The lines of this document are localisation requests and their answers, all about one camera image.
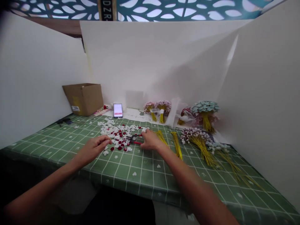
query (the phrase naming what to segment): smartphone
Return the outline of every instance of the smartphone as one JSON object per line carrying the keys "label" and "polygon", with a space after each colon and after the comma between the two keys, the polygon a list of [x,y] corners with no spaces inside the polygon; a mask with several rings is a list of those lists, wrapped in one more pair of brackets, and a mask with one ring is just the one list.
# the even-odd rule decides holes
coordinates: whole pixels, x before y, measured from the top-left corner
{"label": "smartphone", "polygon": [[123,107],[122,104],[114,104],[113,105],[113,117],[123,117]]}

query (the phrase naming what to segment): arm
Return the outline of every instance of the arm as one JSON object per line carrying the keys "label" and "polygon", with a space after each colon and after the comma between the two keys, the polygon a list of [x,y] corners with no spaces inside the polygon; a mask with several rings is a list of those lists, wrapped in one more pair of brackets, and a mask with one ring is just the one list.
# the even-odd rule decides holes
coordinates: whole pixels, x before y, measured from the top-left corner
{"label": "arm", "polygon": [[234,216],[214,194],[209,185],[180,160],[154,132],[147,129],[146,133],[142,132],[142,136],[145,142],[141,147],[156,150],[164,159],[200,224],[238,225]]}
{"label": "arm", "polygon": [[88,140],[74,159],[6,205],[5,214],[16,224],[27,223],[26,218],[47,196],[76,171],[92,162],[111,143],[111,139],[106,135]]}

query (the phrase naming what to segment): white foam board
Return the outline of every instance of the white foam board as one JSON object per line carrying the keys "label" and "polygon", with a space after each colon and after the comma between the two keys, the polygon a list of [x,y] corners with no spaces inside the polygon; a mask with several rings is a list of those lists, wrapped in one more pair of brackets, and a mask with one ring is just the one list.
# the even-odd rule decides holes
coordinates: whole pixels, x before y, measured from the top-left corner
{"label": "white foam board", "polygon": [[12,13],[0,39],[0,149],[72,113],[62,85],[89,82],[80,40]]}
{"label": "white foam board", "polygon": [[218,130],[300,212],[299,9],[288,0],[240,28]]}
{"label": "white foam board", "polygon": [[[147,101],[175,97],[188,104],[216,100],[236,38],[232,32],[249,22],[80,21],[80,25],[93,81],[101,83],[104,102],[141,108]],[[128,90],[143,93],[139,104],[126,101]]]}

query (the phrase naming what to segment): black tool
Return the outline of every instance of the black tool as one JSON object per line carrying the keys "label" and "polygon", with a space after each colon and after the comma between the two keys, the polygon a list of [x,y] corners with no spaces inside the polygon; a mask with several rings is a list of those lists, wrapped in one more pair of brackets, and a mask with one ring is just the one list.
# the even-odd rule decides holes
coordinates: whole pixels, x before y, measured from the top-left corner
{"label": "black tool", "polygon": [[60,127],[62,127],[63,121],[62,121],[62,120],[58,120],[58,121],[56,121],[56,123],[57,123]]}
{"label": "black tool", "polygon": [[65,122],[66,124],[71,124],[71,123],[73,123],[73,122],[71,121],[70,118],[65,118],[65,119],[63,119],[63,122]]}

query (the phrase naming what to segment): table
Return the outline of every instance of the table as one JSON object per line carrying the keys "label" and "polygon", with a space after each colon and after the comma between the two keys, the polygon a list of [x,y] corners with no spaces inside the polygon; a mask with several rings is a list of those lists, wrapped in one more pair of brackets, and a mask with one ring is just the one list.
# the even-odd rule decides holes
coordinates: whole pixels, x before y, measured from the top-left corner
{"label": "table", "polygon": [[[42,129],[4,149],[1,153],[17,160],[27,161],[42,167],[61,167],[70,161],[90,138],[100,135],[107,116],[81,117],[71,114],[71,125],[57,124]],[[171,132],[167,126],[129,119],[114,119],[116,123],[149,127],[161,130],[169,147],[176,152]],[[213,170],[201,159],[199,149],[192,145],[182,145],[183,161],[206,181],[220,200],[228,207],[240,224],[299,224],[300,215],[295,208],[234,149],[230,155],[235,164],[254,179],[264,191],[252,182],[251,188],[233,178],[229,164],[219,158],[223,170]],[[162,158],[155,151],[142,150],[132,144],[132,151],[109,151],[100,154],[93,162],[79,171],[79,175],[113,188],[138,196],[188,208],[180,194],[176,181]]]}

